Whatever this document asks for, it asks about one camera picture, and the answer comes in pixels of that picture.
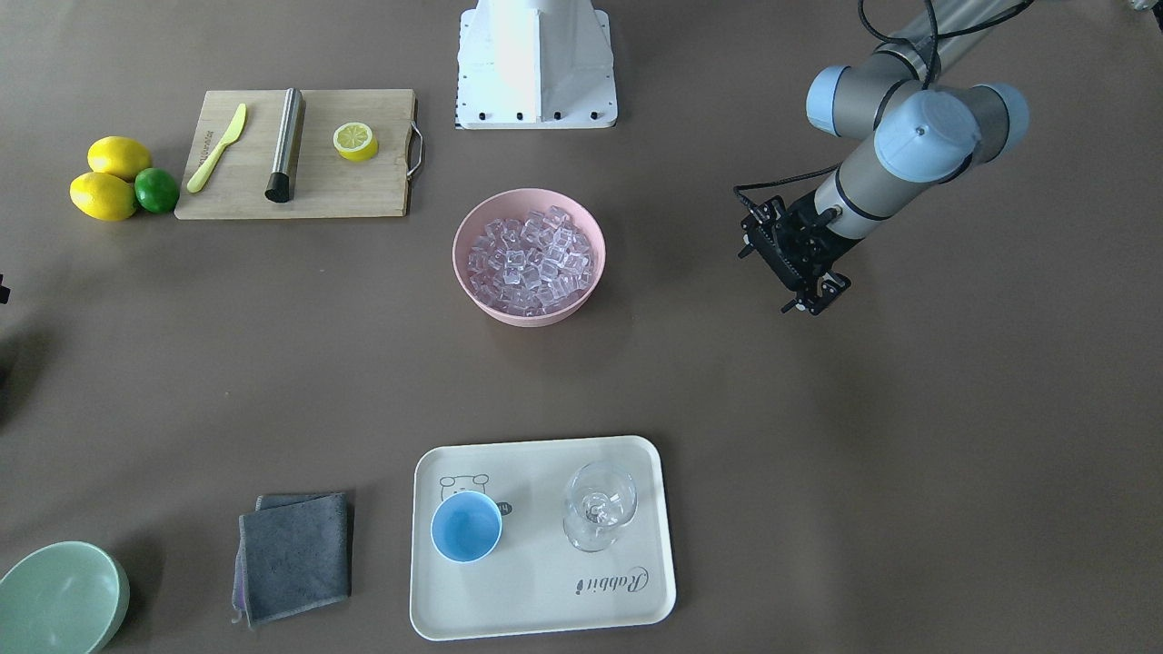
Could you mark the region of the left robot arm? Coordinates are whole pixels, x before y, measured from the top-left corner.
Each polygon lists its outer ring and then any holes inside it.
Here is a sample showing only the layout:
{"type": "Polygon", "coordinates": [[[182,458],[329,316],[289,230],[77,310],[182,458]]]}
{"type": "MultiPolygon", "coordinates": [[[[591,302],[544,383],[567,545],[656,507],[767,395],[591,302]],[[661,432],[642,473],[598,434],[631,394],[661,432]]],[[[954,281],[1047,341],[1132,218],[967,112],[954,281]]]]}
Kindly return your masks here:
{"type": "Polygon", "coordinates": [[[939,74],[1026,1],[927,1],[918,17],[886,34],[857,15],[877,48],[859,65],[834,65],[809,84],[805,113],[828,135],[854,138],[854,152],[815,171],[820,185],[795,202],[752,202],[740,256],[756,253],[792,294],[785,310],[816,315],[850,287],[835,264],[926,190],[952,182],[1020,144],[1029,104],[1005,84],[955,88],[939,74]]]}

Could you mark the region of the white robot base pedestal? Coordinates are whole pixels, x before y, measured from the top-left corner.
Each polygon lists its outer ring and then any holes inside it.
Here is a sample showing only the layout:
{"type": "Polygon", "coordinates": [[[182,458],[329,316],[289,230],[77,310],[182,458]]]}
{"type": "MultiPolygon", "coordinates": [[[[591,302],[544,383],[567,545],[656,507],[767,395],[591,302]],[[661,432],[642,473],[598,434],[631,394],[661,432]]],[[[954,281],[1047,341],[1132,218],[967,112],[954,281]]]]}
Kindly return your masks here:
{"type": "Polygon", "coordinates": [[[478,1],[458,24],[454,127],[582,130],[618,123],[611,17],[590,1],[478,1]]]}

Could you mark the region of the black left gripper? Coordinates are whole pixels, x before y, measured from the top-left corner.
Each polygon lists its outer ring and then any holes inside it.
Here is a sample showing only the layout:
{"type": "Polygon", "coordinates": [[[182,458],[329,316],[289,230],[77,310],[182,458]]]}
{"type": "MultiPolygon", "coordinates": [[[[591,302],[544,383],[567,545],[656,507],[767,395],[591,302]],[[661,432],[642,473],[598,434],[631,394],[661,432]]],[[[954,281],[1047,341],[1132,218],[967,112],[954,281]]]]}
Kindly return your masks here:
{"type": "Polygon", "coordinates": [[[818,209],[814,197],[791,204],[782,197],[745,204],[749,212],[741,223],[745,246],[740,257],[759,253],[782,285],[795,292],[782,306],[782,314],[797,310],[820,315],[851,287],[851,278],[830,271],[842,256],[842,236],[830,229],[834,209],[818,209]]]}

